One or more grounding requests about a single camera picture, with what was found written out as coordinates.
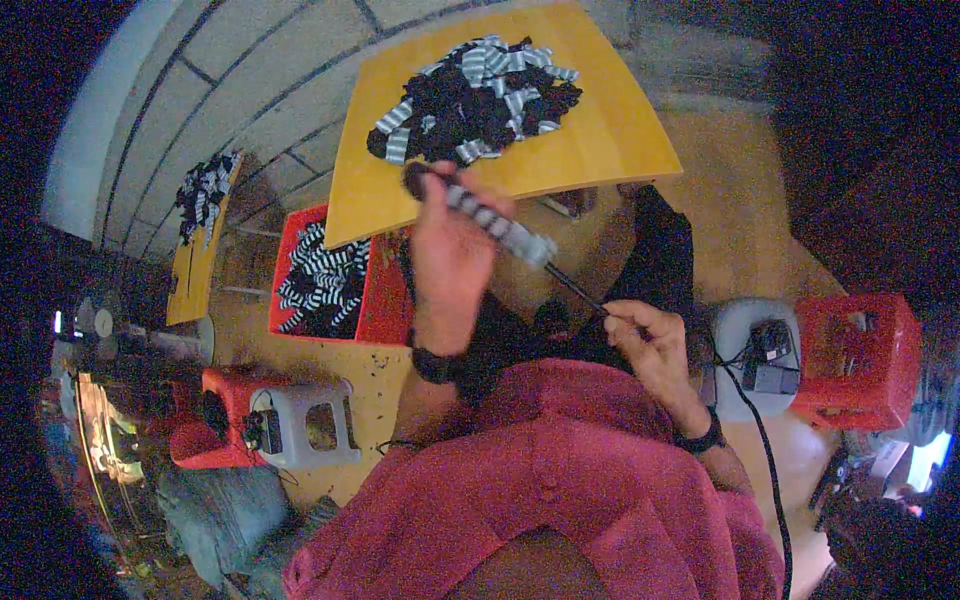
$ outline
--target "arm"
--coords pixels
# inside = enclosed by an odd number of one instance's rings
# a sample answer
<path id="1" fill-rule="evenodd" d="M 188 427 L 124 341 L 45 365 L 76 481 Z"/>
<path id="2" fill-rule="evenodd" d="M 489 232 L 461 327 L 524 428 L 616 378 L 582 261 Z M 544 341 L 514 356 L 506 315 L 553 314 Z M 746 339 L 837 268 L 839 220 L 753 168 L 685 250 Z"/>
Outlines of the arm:
<path id="1" fill-rule="evenodd" d="M 455 167 L 438 162 L 433 169 L 451 174 Z M 458 356 L 466 352 L 473 335 L 480 299 L 493 273 L 496 245 L 470 219 L 447 210 L 440 178 L 422 177 L 426 200 L 411 239 L 417 283 L 414 346 L 437 356 Z M 462 172 L 458 178 L 484 204 L 507 216 L 513 213 L 511 203 L 481 189 L 471 173 Z M 453 383 L 423 381 L 411 368 L 400 393 L 391 439 L 426 446 L 457 437 L 469 412 L 458 401 Z"/>
<path id="2" fill-rule="evenodd" d="M 604 307 L 611 313 L 604 321 L 611 346 L 624 354 L 636 378 L 670 415 L 677 431 L 690 440 L 705 436 L 710 413 L 690 386 L 684 320 L 636 300 L 617 300 Z M 716 490 L 753 495 L 743 463 L 726 443 L 694 456 Z"/>

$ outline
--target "red crate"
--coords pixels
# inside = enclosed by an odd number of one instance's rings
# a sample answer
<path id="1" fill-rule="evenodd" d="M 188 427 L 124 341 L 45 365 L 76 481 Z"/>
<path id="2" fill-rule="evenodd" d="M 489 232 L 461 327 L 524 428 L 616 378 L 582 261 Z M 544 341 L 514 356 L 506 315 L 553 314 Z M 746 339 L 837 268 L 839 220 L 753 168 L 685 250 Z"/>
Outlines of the red crate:
<path id="1" fill-rule="evenodd" d="M 371 240 L 370 262 L 367 265 L 367 278 L 364 282 L 363 299 L 360 302 L 360 321 L 352 340 L 280 333 L 280 325 L 296 311 L 295 308 L 281 310 L 280 298 L 275 291 L 290 273 L 290 252 L 297 246 L 297 231 L 303 230 L 308 223 L 326 219 L 326 208 L 327 204 L 322 204 L 300 210 L 287 217 L 283 226 L 283 237 L 280 239 L 280 250 L 276 254 L 268 330 L 275 335 L 298 340 L 404 346 L 407 331 L 413 322 L 414 305 L 410 295 L 407 294 L 407 287 L 403 282 L 403 274 L 400 272 L 396 257 L 391 256 L 389 261 L 384 259 L 384 250 L 390 247 L 392 240 L 395 239 L 385 235 L 375 235 Z"/>

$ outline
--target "red shirt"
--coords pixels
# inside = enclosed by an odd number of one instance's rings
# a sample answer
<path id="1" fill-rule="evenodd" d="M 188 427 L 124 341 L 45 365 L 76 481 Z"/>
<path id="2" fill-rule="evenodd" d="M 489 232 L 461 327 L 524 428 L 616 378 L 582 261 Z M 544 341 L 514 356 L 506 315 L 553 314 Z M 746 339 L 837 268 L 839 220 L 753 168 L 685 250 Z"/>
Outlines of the red shirt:
<path id="1" fill-rule="evenodd" d="M 289 598 L 442 598 L 542 526 L 590 560 L 611 598 L 776 598 L 783 560 L 749 495 L 717 492 L 670 445 L 670 421 L 602 365 L 517 365 L 475 433 L 391 449 L 284 571 Z"/>

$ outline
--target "black pants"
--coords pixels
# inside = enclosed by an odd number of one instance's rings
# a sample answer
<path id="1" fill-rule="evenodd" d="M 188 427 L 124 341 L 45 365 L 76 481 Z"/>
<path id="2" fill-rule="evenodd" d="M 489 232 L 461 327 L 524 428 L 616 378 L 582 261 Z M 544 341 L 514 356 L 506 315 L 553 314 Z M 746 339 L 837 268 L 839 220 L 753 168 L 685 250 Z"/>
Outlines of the black pants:
<path id="1" fill-rule="evenodd" d="M 652 185 L 637 190 L 632 200 L 636 204 L 636 243 L 604 302 L 643 300 L 688 319 L 694 311 L 690 222 L 683 214 L 674 212 Z M 416 298 L 407 252 L 401 253 L 400 262 L 411 296 Z M 600 363 L 633 372 L 619 351 L 607 345 L 599 317 L 588 320 L 569 343 L 548 343 L 487 292 L 467 349 L 467 372 L 460 385 L 461 394 L 479 402 L 490 393 L 504 369 L 549 357 Z"/>

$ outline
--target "pile of fabric strips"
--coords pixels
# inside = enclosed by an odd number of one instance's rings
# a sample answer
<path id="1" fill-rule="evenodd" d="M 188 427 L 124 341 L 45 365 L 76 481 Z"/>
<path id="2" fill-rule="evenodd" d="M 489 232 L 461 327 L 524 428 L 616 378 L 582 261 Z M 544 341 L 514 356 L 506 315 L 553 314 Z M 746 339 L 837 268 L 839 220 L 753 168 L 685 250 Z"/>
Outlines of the pile of fabric strips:
<path id="1" fill-rule="evenodd" d="M 237 154 L 213 155 L 209 162 L 198 162 L 183 176 L 174 206 L 183 209 L 180 240 L 184 246 L 189 246 L 194 229 L 202 227 L 206 250 L 213 236 L 213 222 L 220 214 L 220 201 L 230 191 L 230 174 L 238 164 Z"/>
<path id="2" fill-rule="evenodd" d="M 400 104 L 376 122 L 367 149 L 393 164 L 423 155 L 464 168 L 497 158 L 528 135 L 559 129 L 583 93 L 572 84 L 579 72 L 555 66 L 552 51 L 532 43 L 478 37 L 423 67 L 404 86 Z"/>
<path id="3" fill-rule="evenodd" d="M 308 224 L 297 237 L 290 252 L 290 273 L 276 289 L 280 308 L 297 311 L 280 324 L 280 333 L 352 340 L 360 319 L 370 240 L 326 250 L 323 221 Z"/>

